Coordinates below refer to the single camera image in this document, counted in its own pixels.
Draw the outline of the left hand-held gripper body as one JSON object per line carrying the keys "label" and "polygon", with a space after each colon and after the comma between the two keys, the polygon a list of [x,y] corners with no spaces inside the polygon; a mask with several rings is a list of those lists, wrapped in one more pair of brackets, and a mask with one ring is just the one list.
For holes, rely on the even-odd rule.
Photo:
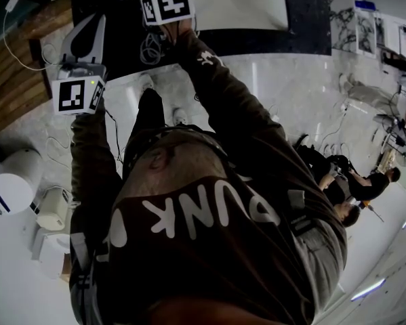
{"label": "left hand-held gripper body", "polygon": [[95,114],[106,87],[105,76],[102,64],[61,63],[58,78],[52,81],[55,114]]}

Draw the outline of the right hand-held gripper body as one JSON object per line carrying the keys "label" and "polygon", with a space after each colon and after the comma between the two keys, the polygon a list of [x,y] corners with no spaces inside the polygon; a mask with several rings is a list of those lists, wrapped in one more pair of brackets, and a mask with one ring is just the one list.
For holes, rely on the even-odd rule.
{"label": "right hand-held gripper body", "polygon": [[195,16],[193,0],[140,0],[147,26],[160,26]]}

